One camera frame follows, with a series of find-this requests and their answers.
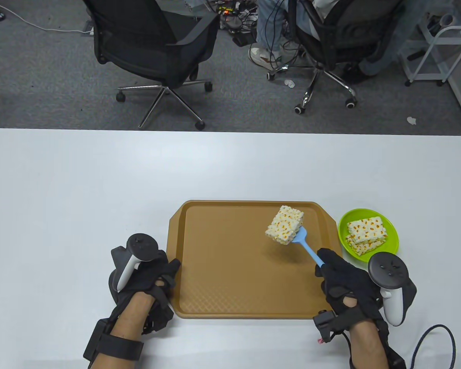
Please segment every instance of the blue spatula handle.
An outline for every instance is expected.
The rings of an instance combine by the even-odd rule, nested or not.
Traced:
[[[316,264],[321,268],[324,264],[324,261],[321,260],[321,258],[309,247],[309,245],[306,243],[306,241],[303,241],[302,239],[297,240],[299,244],[303,246],[303,248],[311,255],[311,257],[314,259]]]

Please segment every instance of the green plate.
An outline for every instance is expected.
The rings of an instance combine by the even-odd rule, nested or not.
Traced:
[[[349,234],[347,223],[350,223],[354,220],[372,218],[373,216],[380,216],[380,218],[383,220],[383,225],[386,228],[387,232],[387,240],[378,248],[369,251],[364,255],[358,256],[346,241],[346,237]],[[345,250],[347,250],[347,253],[355,257],[355,259],[363,261],[364,263],[369,262],[369,259],[372,257],[372,255],[379,253],[381,251],[387,251],[388,253],[396,254],[398,252],[398,246],[400,244],[398,232],[396,232],[396,229],[394,228],[392,223],[382,214],[379,214],[377,211],[369,209],[353,209],[346,213],[340,220],[340,223],[338,224],[338,236],[340,237],[340,242],[342,243],[343,247],[345,248]]]

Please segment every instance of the office chair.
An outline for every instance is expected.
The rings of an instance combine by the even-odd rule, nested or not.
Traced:
[[[100,64],[112,62],[130,73],[160,82],[159,85],[118,88],[118,102],[125,101],[123,91],[159,91],[139,129],[162,97],[169,94],[198,120],[195,127],[204,129],[203,119],[174,90],[204,84],[205,91],[212,91],[212,82],[197,80],[197,75],[198,64],[212,55],[219,28],[218,14],[193,17],[165,12],[156,0],[83,2],[94,23],[97,61]]]
[[[277,73],[286,72],[291,68],[311,68],[313,79],[304,93],[302,102],[294,108],[297,114],[305,112],[321,74],[327,75],[350,93],[345,106],[354,108],[357,105],[355,90],[333,74],[332,70],[340,63],[355,64],[365,58],[371,62],[379,60],[404,10],[401,4],[403,0],[339,0],[324,21],[310,0],[299,1],[311,19],[320,40],[297,27],[297,0],[289,0],[287,20],[293,37],[296,37],[306,50],[313,66],[285,64],[268,72],[266,79],[272,81]]]

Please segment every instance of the white table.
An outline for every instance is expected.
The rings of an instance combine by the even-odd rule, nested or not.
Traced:
[[[391,346],[408,362],[443,323],[461,369],[461,137],[61,130],[0,130],[0,368],[85,368],[113,308],[109,251],[135,232],[165,248],[188,199],[315,201],[336,221],[382,212],[418,287]],[[142,366],[346,368],[344,340],[318,338],[312,321],[175,317]],[[446,369],[450,353],[433,334],[416,368]]]

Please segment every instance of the forearm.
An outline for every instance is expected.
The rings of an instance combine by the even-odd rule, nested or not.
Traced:
[[[153,303],[154,298],[144,292],[134,294],[116,321],[111,335],[131,339],[132,341],[139,341],[143,325]],[[98,354],[91,369],[133,369],[134,366],[134,361]]]
[[[350,340],[355,369],[388,369],[386,353],[373,322],[360,322],[351,327]]]

